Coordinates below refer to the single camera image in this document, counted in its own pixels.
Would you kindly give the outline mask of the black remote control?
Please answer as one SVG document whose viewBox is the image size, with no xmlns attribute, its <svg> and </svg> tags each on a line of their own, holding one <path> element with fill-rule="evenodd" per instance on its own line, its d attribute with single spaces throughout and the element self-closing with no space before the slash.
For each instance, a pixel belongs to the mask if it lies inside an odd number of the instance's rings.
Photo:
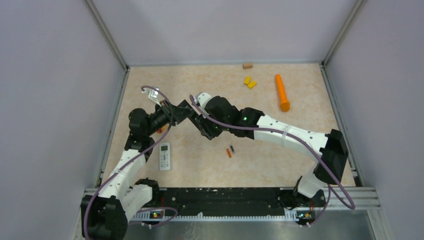
<svg viewBox="0 0 424 240">
<path fill-rule="evenodd" d="M 188 119 L 191 121 L 191 123 L 199 130 L 199 132 L 202 132 L 202 120 L 204 119 L 201 114 L 198 114 L 195 110 L 192 110 L 190 114 L 188 115 Z"/>
</svg>

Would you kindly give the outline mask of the white remote control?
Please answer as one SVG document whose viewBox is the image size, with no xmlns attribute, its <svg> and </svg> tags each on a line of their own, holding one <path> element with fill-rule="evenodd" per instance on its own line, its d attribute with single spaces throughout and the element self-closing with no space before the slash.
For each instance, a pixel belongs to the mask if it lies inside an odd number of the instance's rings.
<svg viewBox="0 0 424 240">
<path fill-rule="evenodd" d="M 171 169 L 171 145 L 161 143 L 159 145 L 159 170 L 169 171 Z"/>
</svg>

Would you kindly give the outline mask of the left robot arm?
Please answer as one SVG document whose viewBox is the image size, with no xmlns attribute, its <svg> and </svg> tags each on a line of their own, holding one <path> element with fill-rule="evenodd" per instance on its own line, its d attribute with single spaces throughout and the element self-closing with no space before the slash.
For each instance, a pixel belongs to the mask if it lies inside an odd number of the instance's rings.
<svg viewBox="0 0 424 240">
<path fill-rule="evenodd" d="M 146 164 L 159 143 L 152 135 L 164 126 L 175 126 L 195 115 L 186 100 L 173 105 L 167 100 L 148 114 L 142 108 L 129 115 L 129 135 L 116 167 L 95 193 L 81 201 L 81 231 L 87 240 L 121 240 L 128 223 L 146 204 L 154 207 L 160 193 L 147 183 L 132 186 L 138 171 Z"/>
</svg>

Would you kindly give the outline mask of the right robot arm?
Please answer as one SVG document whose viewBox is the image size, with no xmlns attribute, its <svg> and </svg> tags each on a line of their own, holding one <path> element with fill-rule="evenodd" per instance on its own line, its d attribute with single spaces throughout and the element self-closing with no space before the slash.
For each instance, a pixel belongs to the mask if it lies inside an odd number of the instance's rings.
<svg viewBox="0 0 424 240">
<path fill-rule="evenodd" d="M 201 92 L 190 95 L 191 104 L 200 113 L 202 131 L 212 139 L 222 132 L 238 138 L 264 141 L 292 149 L 315 161 L 315 165 L 302 175 L 295 186 L 293 200 L 307 206 L 314 195 L 324 187 L 338 186 L 345 195 L 344 205 L 354 209 L 355 204 L 342 185 L 349 151 L 343 133 L 332 129 L 329 133 L 305 130 L 278 121 L 263 111 L 245 107 L 238 110 L 221 96 Z"/>
</svg>

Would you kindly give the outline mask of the orange battery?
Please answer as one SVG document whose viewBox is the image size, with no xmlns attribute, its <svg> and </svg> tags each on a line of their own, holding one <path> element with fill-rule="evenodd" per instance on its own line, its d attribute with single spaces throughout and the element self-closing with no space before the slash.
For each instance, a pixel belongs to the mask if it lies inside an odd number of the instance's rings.
<svg viewBox="0 0 424 240">
<path fill-rule="evenodd" d="M 232 157 L 232 153 L 231 153 L 231 151 L 227 148 L 227 149 L 226 149 L 226 152 L 227 152 L 228 157 L 229 157 L 229 158 L 231 158 L 231 157 Z"/>
</svg>

